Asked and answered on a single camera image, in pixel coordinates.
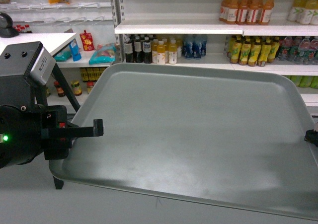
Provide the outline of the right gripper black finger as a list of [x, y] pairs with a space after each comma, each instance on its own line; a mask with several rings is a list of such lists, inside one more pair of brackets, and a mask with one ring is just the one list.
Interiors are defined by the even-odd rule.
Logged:
[[315, 130], [307, 130], [304, 140], [315, 146], [318, 146], [318, 132]]

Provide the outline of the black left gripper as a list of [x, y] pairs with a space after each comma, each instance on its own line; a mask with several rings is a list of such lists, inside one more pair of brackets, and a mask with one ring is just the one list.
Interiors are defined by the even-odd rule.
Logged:
[[[62, 138], [42, 138], [42, 129], [62, 128]], [[46, 160], [64, 159], [69, 154], [69, 138], [103, 136], [103, 120], [94, 119], [92, 127], [67, 123], [63, 105], [38, 106], [34, 113], [14, 107], [0, 107], [0, 167], [30, 163], [44, 153]]]

